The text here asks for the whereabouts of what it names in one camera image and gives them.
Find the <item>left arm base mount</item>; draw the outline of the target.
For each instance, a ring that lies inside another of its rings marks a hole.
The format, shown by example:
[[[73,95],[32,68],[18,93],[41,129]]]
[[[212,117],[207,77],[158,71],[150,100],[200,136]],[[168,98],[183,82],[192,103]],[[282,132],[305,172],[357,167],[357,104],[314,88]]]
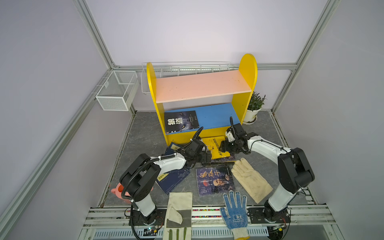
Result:
[[[134,237],[137,240],[154,240],[163,235],[165,225],[165,209],[155,209],[155,212],[148,217],[135,209],[130,210],[129,225],[131,226]]]

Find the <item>black wolf cover book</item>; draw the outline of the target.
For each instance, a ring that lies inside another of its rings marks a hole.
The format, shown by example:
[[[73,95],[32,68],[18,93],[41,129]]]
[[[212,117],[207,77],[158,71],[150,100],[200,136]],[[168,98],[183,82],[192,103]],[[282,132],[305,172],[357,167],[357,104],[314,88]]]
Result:
[[[196,111],[165,112],[165,131],[167,134],[199,129]]]

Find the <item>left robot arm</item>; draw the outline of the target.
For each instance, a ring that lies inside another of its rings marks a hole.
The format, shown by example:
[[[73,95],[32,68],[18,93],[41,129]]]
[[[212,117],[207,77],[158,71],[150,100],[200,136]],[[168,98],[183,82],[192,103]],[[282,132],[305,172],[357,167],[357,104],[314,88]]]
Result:
[[[208,159],[208,148],[200,138],[203,129],[200,127],[191,141],[173,154],[158,157],[139,155],[120,177],[119,183],[123,186],[121,197],[130,201],[132,207],[143,217],[148,218],[155,214],[157,207],[150,196],[150,191],[158,176],[192,168],[196,163]]]

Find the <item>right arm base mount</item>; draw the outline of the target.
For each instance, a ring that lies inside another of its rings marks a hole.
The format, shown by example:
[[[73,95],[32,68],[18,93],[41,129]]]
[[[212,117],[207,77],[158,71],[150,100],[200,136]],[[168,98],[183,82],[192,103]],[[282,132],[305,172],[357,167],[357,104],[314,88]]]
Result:
[[[248,217],[252,224],[289,224],[291,216],[285,208],[279,212],[275,212],[272,208],[253,207],[248,208]]]

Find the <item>yellow cartoon cover book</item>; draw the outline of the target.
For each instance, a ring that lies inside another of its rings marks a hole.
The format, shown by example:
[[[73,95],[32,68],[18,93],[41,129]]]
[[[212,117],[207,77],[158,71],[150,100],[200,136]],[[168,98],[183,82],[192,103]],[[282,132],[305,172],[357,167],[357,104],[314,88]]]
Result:
[[[220,151],[222,141],[226,140],[224,136],[203,138],[202,140],[207,146],[208,150],[211,152],[212,160],[227,158],[231,156],[229,152]]]

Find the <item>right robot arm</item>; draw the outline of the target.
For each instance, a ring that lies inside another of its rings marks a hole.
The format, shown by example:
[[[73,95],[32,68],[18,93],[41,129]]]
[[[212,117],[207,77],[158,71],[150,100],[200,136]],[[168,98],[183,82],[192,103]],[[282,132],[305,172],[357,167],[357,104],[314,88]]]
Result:
[[[230,124],[220,151],[246,155],[256,152],[274,162],[278,166],[280,184],[265,203],[264,213],[268,217],[283,213],[296,194],[315,180],[304,151],[276,145],[255,133],[248,134],[241,124],[234,124],[232,117]]]

